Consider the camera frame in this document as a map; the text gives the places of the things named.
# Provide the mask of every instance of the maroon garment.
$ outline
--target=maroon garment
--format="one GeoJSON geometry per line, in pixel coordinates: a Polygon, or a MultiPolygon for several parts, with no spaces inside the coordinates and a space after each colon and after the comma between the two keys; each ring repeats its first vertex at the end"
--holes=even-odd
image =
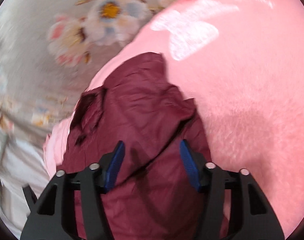
{"type": "MultiPolygon", "coordinates": [[[[119,140],[125,143],[116,187],[102,196],[116,240],[192,239],[203,207],[179,152],[180,141],[187,139],[211,160],[203,124],[193,99],[183,100],[165,70],[160,54],[127,60],[103,86],[82,94],[71,123],[59,167],[68,173],[98,162],[119,140]]],[[[79,194],[75,203],[84,238],[79,194]]]]}

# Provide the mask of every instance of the blue gripper pad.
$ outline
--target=blue gripper pad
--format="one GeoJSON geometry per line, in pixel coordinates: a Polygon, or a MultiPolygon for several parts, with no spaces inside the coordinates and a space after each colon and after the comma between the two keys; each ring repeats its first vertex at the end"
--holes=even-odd
{"type": "Polygon", "coordinates": [[[124,142],[120,141],[116,148],[114,149],[114,156],[112,157],[112,160],[110,162],[109,167],[106,171],[106,180],[104,184],[104,188],[106,192],[109,192],[111,189],[114,188],[117,174],[119,173],[119,170],[121,168],[124,156],[125,156],[125,145],[124,142]]]}
{"type": "Polygon", "coordinates": [[[199,192],[201,190],[199,170],[192,158],[190,148],[185,140],[181,141],[180,143],[180,155],[185,172],[189,177],[190,184],[199,192]]]}

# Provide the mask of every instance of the white shape on pink blanket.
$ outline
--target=white shape on pink blanket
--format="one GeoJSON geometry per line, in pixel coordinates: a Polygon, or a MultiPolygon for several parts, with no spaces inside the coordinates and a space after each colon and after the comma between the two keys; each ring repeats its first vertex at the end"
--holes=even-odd
{"type": "Polygon", "coordinates": [[[219,36],[219,30],[204,22],[210,17],[239,11],[238,6],[213,0],[198,0],[183,13],[169,10],[151,24],[154,31],[168,30],[170,53],[175,60],[184,60],[219,36]]]}

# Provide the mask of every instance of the pink fleece fabric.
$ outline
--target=pink fleece fabric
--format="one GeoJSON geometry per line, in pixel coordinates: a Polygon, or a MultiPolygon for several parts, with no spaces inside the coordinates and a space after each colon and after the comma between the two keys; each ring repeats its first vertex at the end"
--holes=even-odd
{"type": "MultiPolygon", "coordinates": [[[[163,53],[169,82],[195,98],[213,161],[250,170],[288,237],[304,217],[301,2],[180,0],[156,15],[88,89],[148,51],[163,53]]],[[[50,176],[63,161],[70,122],[57,125],[45,145],[50,176]]]]}

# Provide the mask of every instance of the metal pin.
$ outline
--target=metal pin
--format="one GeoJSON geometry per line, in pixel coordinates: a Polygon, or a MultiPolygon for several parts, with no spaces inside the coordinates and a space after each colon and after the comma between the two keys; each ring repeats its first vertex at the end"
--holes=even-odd
{"type": "Polygon", "coordinates": [[[61,177],[63,175],[65,175],[65,171],[63,171],[63,170],[60,170],[60,171],[56,172],[57,177],[61,177]]]}
{"type": "Polygon", "coordinates": [[[100,165],[98,163],[92,163],[90,165],[90,170],[97,170],[100,167],[100,165]]]}
{"type": "Polygon", "coordinates": [[[214,169],[216,167],[216,165],[214,163],[206,163],[205,166],[208,168],[208,169],[214,169]]]}
{"type": "Polygon", "coordinates": [[[247,169],[241,169],[241,170],[240,170],[240,173],[241,173],[242,175],[244,175],[244,176],[247,176],[247,175],[250,174],[250,172],[249,172],[247,169]]]}

